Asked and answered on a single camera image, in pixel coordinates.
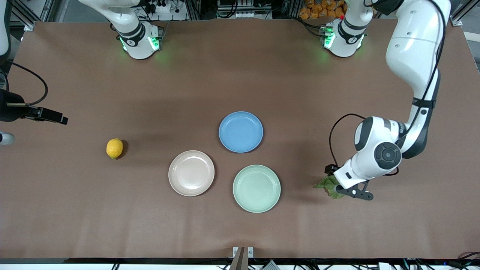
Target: black cable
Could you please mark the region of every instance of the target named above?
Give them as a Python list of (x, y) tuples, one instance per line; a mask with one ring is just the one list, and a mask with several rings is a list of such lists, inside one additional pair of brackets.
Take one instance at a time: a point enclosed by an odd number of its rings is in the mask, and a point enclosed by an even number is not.
[(418, 262), (426, 265), (430, 270), (435, 270), (432, 266), (430, 266), (430, 264), (426, 263), (426, 262), (422, 262), (420, 259), (417, 259)]
[(415, 259), (415, 264), (417, 265), (417, 270), (423, 270), (423, 268), (419, 264), (419, 260)]
[(195, 10), (195, 12), (197, 13), (197, 16), (200, 20), (202, 20), (202, 15), (200, 14), (200, 12), (198, 11), (197, 9), (197, 6), (195, 5), (195, 2), (192, 0), (190, 5), (192, 5), (193, 9)]
[(318, 264), (317, 264), (317, 262), (316, 262), (314, 259), (312, 259), (312, 264), (313, 264), (313, 268), (314, 268), (315, 270), (320, 270), (320, 267), (318, 267)]
[(332, 267), (332, 266), (334, 266), (334, 265), (333, 265), (333, 264), (331, 264), (331, 265), (329, 265), (329, 266), (325, 267), (325, 269), (324, 269), (324, 270), (328, 270), (328, 269), (329, 269), (330, 267)]
[(466, 259), (466, 258), (468, 258), (468, 257), (471, 257), (471, 256), (473, 256), (473, 255), (477, 255), (477, 254), (480, 254), (480, 251), (471, 252), (470, 254), (465, 255), (465, 256), (463, 256), (463, 257), (460, 257), (460, 258), (458, 258), (458, 259)]
[(342, 121), (342, 119), (344, 119), (345, 117), (347, 116), (350, 116), (350, 115), (353, 115), (353, 116), (357, 116), (358, 118), (362, 118), (362, 119), (365, 119), (365, 117), (361, 116), (361, 115), (358, 115), (356, 113), (348, 113), (348, 114), (345, 114), (344, 116), (340, 117), (336, 122), (335, 124), (333, 124), (332, 126), (332, 129), (330, 130), (330, 135), (328, 135), (328, 145), (330, 147), (330, 153), (332, 154), (332, 158), (333, 158), (333, 161), (335, 163), (335, 166), (338, 167), (338, 163), (336, 161), (336, 158), (335, 158), (335, 154), (333, 153), (333, 150), (332, 150), (332, 133), (333, 133), (333, 130), (335, 129), (336, 125)]
[(225, 269), (227, 269), (227, 267), (228, 267), (230, 264), (231, 264), (231, 262), (229, 262), (228, 264), (226, 264), (226, 265), (223, 267), (223, 269), (222, 269), (222, 270), (225, 270)]
[(314, 31), (312, 31), (309, 27), (314, 28), (314, 29), (320, 29), (320, 27), (319, 27), (319, 26), (316, 26), (316, 25), (308, 24), (308, 23), (304, 22), (304, 21), (302, 20), (302, 18), (290, 17), (289, 19), (295, 19), (295, 20), (297, 20), (299, 23), (301, 23), (301, 24), (305, 27), (305, 29), (306, 29), (308, 32), (310, 32), (310, 34), (312, 34), (312, 35), (314, 35), (314, 36), (316, 36), (316, 37), (328, 37), (327, 35), (319, 35), (319, 34), (315, 33)]
[(270, 10), (267, 12), (267, 16), (265, 16), (265, 19), (268, 18), (268, 15), (270, 14), (271, 11), (272, 11), (272, 9), (270, 8)]
[(295, 20), (299, 21), (304, 26), (308, 26), (308, 27), (315, 28), (315, 29), (320, 29), (320, 26), (308, 24), (302, 18), (291, 17), (291, 19), (295, 19)]
[[(370, 4), (370, 5), (367, 5), (367, 3), (366, 3), (365, 1), (366, 1), (366, 0), (363, 0), (363, 6), (364, 6), (364, 7), (371, 8), (371, 7), (373, 6), (373, 3)], [(388, 0), (379, 0), (378, 2), (375, 3), (375, 5), (381, 4), (381, 3), (386, 2), (386, 1), (388, 1)]]
[[(117, 31), (117, 30), (115, 29), (115, 27), (113, 26), (112, 23), (110, 23), (110, 30), (115, 31), (115, 32)], [(115, 39), (116, 39), (116, 40), (120, 40), (120, 35), (117, 35), (117, 36), (115, 37)]]
[(143, 6), (141, 6), (141, 7), (144, 10), (145, 14), (147, 15), (148, 22), (151, 23), (152, 19), (150, 18), (150, 15), (148, 15), (147, 10)]
[(238, 2), (237, 0), (234, 0), (235, 2), (232, 3), (232, 9), (230, 10), (230, 12), (226, 15), (226, 16), (222, 16), (220, 14), (216, 14), (218, 17), (222, 18), (222, 19), (228, 19), (230, 17), (232, 17), (233, 15), (235, 15), (235, 12), (237, 12), (237, 8), (238, 8)]
[(3, 75), (3, 78), (5, 79), (5, 91), (7, 92), (10, 92), (10, 85), (8, 84), (8, 78), (7, 78), (7, 74), (0, 68), (0, 72), (2, 73)]
[(394, 173), (385, 174), (385, 176), (394, 176), (394, 175), (397, 175), (399, 172), (400, 172), (400, 169), (397, 167)]
[(47, 83), (45, 82), (45, 80), (44, 80), (42, 77), (40, 77), (40, 76), (39, 76), (38, 74), (36, 74), (35, 72), (27, 69), (26, 67), (24, 67), (24, 66), (22, 66), (22, 65), (19, 65), (19, 64), (13, 62), (13, 61), (8, 60), (8, 62), (9, 62), (10, 64), (14, 65), (14, 66), (17, 66), (17, 67), (19, 67), (19, 68), (21, 68), (21, 69), (23, 69), (23, 70), (31, 73), (33, 76), (37, 77), (37, 78), (43, 83), (43, 86), (45, 87), (45, 92), (43, 93), (43, 96), (42, 96), (39, 100), (37, 100), (37, 101), (35, 101), (35, 102), (26, 103), (26, 104), (25, 104), (26, 106), (31, 106), (31, 105), (38, 104), (38, 103), (40, 103), (42, 100), (44, 100), (44, 99), (47, 97), (47, 94), (48, 94), (48, 85), (47, 85)]
[[(354, 113), (349, 113), (348, 115), (344, 115), (343, 118), (344, 118), (344, 117), (347, 117), (347, 116), (349, 116), (349, 115), (355, 115), (355, 116), (358, 116), (358, 117), (361, 117), (361, 118), (365, 119), (363, 116), (356, 115), (356, 114), (354, 114)], [(334, 262), (332, 265), (328, 266), (328, 267), (325, 268), (324, 270), (327, 270), (327, 269), (329, 269), (330, 267), (334, 266), (335, 264), (337, 264), (336, 262), (338, 262), (338, 263), (346, 263), (346, 264), (351, 265), (351, 266), (353, 266), (353, 267), (355, 267), (355, 268), (357, 268), (357, 269), (359, 269), (359, 270), (361, 270), (360, 267), (364, 267), (364, 268), (366, 268), (366, 269), (368, 269), (368, 270), (374, 270), (373, 268), (369, 267), (368, 265), (354, 264), (354, 263), (349, 262), (349, 261), (347, 261), (347, 260), (338, 260), (338, 259), (322, 259), (322, 260), (329, 260), (329, 261), (333, 261), (333, 262)]]

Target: brown table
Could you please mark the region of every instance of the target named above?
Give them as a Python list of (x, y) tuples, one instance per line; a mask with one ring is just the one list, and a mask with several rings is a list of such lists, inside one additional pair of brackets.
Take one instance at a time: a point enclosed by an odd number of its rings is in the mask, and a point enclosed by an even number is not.
[[(374, 20), (363, 47), (341, 59), (296, 21), (174, 22), (163, 50), (137, 61), (108, 24), (38, 23), (16, 62), (50, 93), (43, 107), (67, 126), (18, 120), (0, 152), (0, 256), (223, 257), (235, 245), (256, 257), (456, 258), (480, 249), (480, 76), (461, 28), (447, 29), (442, 82), (424, 153), (400, 174), (371, 181), (373, 201), (333, 200), (312, 186), (332, 159), (328, 132), (342, 115), (406, 121), (410, 87), (385, 52), (395, 20)], [(25, 100), (41, 83), (13, 67), (10, 89)], [(264, 124), (261, 145), (234, 154), (219, 142), (227, 114)], [(355, 153), (358, 119), (335, 130), (339, 162)], [(112, 138), (126, 155), (105, 154)], [(215, 163), (213, 185), (184, 197), (168, 183), (170, 162), (196, 149)], [(263, 164), (280, 178), (278, 204), (248, 213), (232, 194), (236, 173)]]

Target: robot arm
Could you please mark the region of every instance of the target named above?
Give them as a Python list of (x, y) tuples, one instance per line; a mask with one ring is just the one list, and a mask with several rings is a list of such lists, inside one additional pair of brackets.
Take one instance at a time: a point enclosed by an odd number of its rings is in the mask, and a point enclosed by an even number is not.
[(12, 5), (9, 0), (0, 0), (0, 65), (3, 64), (10, 53), (10, 11)]
[[(352, 30), (359, 27), (359, 22), (366, 22), (362, 27), (368, 24), (370, 16), (349, 16), (348, 13), (350, 7), (362, 10), (361, 1), (349, 4), (345, 16), (348, 20), (357, 18), (357, 25), (350, 21), (345, 23), (345, 20), (332, 25), (334, 32), (339, 35), (335, 40), (330, 39), (330, 47), (325, 46), (334, 54), (349, 56), (360, 47), (360, 38), (349, 44), (349, 40), (343, 36), (355, 34)], [(377, 6), (373, 4), (373, 7), (386, 14), (395, 11), (398, 17), (388, 45), (386, 62), (393, 73), (412, 87), (413, 102), (406, 123), (368, 117), (359, 124), (354, 137), (357, 153), (334, 172), (343, 189), (385, 175), (398, 167), (402, 158), (410, 159), (425, 149), (440, 83), (437, 53), (442, 46), (444, 27), (450, 13), (448, 0), (432, 1), (379, 0)]]
[(120, 35), (123, 49), (135, 59), (145, 59), (160, 49), (161, 28), (140, 22), (131, 8), (140, 0), (79, 0), (105, 16)]

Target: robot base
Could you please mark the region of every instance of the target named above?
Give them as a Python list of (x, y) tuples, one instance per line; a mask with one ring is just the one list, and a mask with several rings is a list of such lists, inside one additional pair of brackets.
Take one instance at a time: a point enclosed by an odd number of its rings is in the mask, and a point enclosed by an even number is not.
[(142, 22), (142, 24), (145, 26), (146, 34), (138, 42), (137, 46), (129, 46), (127, 42), (123, 42), (120, 38), (123, 49), (135, 59), (150, 57), (154, 52), (160, 50), (162, 45), (163, 27), (158, 27), (148, 22)]
[(347, 41), (344, 40), (338, 33), (338, 24), (341, 21), (341, 19), (335, 19), (334, 21), (326, 24), (326, 27), (333, 29), (333, 32), (329, 33), (330, 36), (324, 39), (323, 46), (336, 56), (349, 57), (352, 56), (358, 48), (360, 48), (364, 35), (354, 41), (354, 43), (348, 44)]

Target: power strip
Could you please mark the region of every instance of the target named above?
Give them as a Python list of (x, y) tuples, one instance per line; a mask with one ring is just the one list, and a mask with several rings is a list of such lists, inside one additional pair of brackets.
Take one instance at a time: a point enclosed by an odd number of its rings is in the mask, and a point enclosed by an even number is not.
[(155, 12), (158, 13), (170, 13), (171, 4), (166, 4), (165, 7), (157, 6)]

